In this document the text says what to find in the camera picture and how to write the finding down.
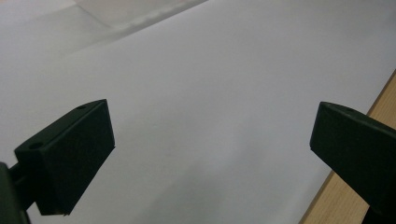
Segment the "mounting hole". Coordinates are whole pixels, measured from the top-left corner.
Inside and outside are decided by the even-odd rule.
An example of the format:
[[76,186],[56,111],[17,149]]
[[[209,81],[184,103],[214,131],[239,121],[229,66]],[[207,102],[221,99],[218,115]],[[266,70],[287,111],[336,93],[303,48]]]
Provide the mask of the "mounting hole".
[[30,149],[38,149],[40,147],[42,147],[44,145],[44,143],[42,142],[38,142],[38,143],[33,143],[32,145],[29,146]]

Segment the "black plastic piece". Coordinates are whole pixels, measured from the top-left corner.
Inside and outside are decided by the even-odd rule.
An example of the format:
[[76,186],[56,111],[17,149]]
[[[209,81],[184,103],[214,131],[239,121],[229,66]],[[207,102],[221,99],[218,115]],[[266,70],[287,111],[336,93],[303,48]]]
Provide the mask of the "black plastic piece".
[[15,149],[21,206],[68,215],[114,148],[106,100],[81,105]]
[[8,168],[2,162],[0,162],[0,223],[30,223],[26,211],[20,205]]
[[351,108],[322,102],[310,146],[372,211],[396,219],[395,130]]
[[389,217],[384,217],[376,213],[372,208],[369,208],[367,211],[366,216],[361,224],[393,224],[395,223]]

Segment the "white sheet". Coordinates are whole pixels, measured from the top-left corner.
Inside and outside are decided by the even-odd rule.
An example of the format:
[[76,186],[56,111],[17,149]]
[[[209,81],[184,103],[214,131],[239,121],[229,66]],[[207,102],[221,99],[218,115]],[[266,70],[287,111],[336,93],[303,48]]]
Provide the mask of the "white sheet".
[[365,112],[395,68],[390,0],[211,0],[134,34],[51,1],[0,4],[1,160],[102,98],[116,149],[71,216],[33,223],[297,223],[330,171],[319,101]]

